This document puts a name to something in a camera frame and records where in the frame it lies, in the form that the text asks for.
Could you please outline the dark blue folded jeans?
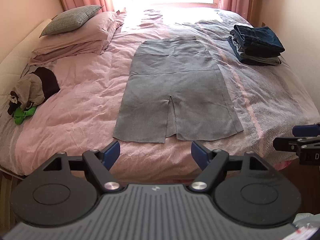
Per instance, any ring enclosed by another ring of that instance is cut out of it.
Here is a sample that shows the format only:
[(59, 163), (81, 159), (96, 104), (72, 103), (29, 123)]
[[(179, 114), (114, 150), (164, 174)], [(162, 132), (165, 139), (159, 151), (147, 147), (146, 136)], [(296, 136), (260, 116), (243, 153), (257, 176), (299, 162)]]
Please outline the dark blue folded jeans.
[(230, 34), (248, 56), (277, 57), (285, 51), (279, 38), (268, 26), (252, 28), (236, 24)]

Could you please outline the pink and grey duvet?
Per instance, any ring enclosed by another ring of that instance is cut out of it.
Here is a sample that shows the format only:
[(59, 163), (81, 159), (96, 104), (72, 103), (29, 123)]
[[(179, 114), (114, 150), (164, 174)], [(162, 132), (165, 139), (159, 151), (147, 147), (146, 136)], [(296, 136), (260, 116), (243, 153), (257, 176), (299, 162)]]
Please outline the pink and grey duvet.
[(244, 131), (207, 142), (232, 155), (257, 152), (282, 169), (293, 153), (276, 152), (272, 141), (290, 136), (296, 125), (319, 122), (319, 112), (286, 62), (276, 67), (241, 64), (227, 42), (240, 15), (221, 9), (147, 10), (123, 16), (102, 55), (80, 54), (48, 64), (60, 91), (40, 105), (21, 125), (1, 114), (1, 167), (23, 176), (58, 151), (80, 155), (103, 148), (113, 137), (131, 60), (145, 40), (194, 35), (208, 48), (225, 80)]

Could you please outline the beige and brown crumpled garment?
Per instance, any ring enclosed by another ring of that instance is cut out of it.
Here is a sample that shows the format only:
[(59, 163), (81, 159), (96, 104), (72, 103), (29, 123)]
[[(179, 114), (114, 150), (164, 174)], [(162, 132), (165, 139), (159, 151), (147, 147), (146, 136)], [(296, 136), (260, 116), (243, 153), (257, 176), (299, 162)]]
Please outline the beige and brown crumpled garment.
[(54, 73), (45, 67), (37, 67), (33, 72), (25, 74), (10, 92), (9, 115), (16, 109), (27, 111), (39, 106), (52, 95), (60, 91)]

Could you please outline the grey knit skirt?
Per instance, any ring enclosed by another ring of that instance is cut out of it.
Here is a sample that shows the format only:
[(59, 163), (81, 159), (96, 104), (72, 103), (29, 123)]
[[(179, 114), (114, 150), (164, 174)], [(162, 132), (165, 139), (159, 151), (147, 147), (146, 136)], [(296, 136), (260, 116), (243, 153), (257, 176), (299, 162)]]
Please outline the grey knit skirt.
[(242, 130), (220, 68), (199, 40), (146, 40), (137, 48), (114, 138), (214, 141)]

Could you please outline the lower pink pillow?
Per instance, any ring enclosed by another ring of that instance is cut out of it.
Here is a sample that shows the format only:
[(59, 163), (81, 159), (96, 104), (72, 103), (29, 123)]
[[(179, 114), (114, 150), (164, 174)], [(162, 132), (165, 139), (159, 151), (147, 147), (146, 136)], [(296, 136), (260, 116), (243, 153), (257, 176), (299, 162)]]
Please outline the lower pink pillow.
[(34, 65), (45, 64), (48, 62), (53, 62), (55, 60), (61, 59), (63, 57), (74, 56), (78, 54), (94, 53), (94, 54), (100, 55), (108, 47), (108, 45), (110, 44), (114, 36), (114, 33), (122, 24), (123, 24), (123, 19), (118, 17), (117, 23), (112, 24), (111, 26), (111, 31), (109, 32), (109, 36), (107, 40), (92, 41), (92, 42), (85, 42), (77, 45), (71, 45), (71, 46), (57, 49), (50, 53), (42, 54), (42, 55), (34, 55), (32, 52), (29, 65), (34, 66)]

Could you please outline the grey folded garment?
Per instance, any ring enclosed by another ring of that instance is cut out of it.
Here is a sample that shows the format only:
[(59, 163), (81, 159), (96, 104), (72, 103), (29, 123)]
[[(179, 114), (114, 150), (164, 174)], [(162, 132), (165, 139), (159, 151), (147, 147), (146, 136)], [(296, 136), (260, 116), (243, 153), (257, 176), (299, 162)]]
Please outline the grey folded garment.
[(241, 58), (241, 61), (243, 63), (251, 64), (251, 65), (257, 65), (257, 66), (277, 66), (281, 64), (280, 58), (277, 57), (256, 57), (256, 56), (249, 56), (246, 55), (243, 52), (239, 53), (239, 56)]

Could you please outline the grey checked cushion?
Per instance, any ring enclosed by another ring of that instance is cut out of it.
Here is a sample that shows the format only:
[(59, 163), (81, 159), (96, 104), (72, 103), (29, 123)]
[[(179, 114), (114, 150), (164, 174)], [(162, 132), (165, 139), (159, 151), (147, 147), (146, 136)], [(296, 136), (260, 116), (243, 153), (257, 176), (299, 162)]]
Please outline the grey checked cushion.
[(99, 5), (86, 5), (66, 10), (52, 19), (40, 37), (74, 31), (95, 16), (101, 8)]

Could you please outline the pink pillow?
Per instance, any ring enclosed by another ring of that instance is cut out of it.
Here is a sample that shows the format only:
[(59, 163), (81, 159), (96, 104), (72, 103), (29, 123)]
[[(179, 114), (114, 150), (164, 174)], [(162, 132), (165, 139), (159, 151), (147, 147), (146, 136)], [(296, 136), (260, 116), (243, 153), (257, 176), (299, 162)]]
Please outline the pink pillow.
[(63, 57), (74, 56), (78, 54), (94, 53), (94, 54), (100, 55), (108, 47), (108, 45), (110, 44), (114, 36), (114, 33), (122, 24), (123, 24), (123, 19), (118, 17), (117, 23), (112, 24), (111, 26), (111, 31), (109, 32), (109, 36), (107, 40), (92, 41), (92, 42), (85, 42), (77, 45), (71, 45), (71, 46), (57, 49), (50, 53), (42, 54), (42, 55), (34, 55), (32, 52), (29, 65), (34, 66), (34, 65), (45, 64), (48, 62), (53, 62), (55, 60), (61, 59)]
[(40, 38), (39, 45), (33, 50), (33, 54), (42, 55), (71, 45), (107, 40), (111, 26), (117, 23), (118, 17), (119, 14), (116, 12), (101, 12), (74, 31), (46, 35)]

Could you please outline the upper pink pillow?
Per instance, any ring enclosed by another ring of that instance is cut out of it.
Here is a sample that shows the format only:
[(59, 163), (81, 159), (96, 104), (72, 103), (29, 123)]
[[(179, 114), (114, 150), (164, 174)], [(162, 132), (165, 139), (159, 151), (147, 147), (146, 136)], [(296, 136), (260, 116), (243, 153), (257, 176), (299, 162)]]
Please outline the upper pink pillow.
[(74, 31), (46, 35), (40, 38), (39, 45), (33, 50), (33, 54), (42, 55), (71, 45), (107, 40), (111, 26), (117, 23), (118, 17), (119, 14), (116, 12), (101, 12)]

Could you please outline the bright green garment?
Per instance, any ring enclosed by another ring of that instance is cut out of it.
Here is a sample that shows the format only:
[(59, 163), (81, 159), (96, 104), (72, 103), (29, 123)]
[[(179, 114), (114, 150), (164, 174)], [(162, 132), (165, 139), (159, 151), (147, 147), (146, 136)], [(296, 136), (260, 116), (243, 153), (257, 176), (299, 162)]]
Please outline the bright green garment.
[(24, 122), (24, 120), (30, 116), (33, 116), (36, 112), (37, 107), (31, 107), (30, 109), (23, 111), (21, 108), (17, 108), (13, 113), (14, 122), (17, 125), (20, 125)]

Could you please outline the white padded headboard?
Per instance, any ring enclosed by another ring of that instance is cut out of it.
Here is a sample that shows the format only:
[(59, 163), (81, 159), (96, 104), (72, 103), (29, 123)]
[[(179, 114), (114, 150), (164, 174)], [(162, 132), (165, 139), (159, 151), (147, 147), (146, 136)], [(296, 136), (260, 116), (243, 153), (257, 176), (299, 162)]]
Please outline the white padded headboard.
[(7, 110), (9, 93), (29, 63), (32, 51), (39, 45), (41, 41), (40, 34), (51, 21), (51, 19), (47, 19), (39, 24), (1, 62), (1, 113)]

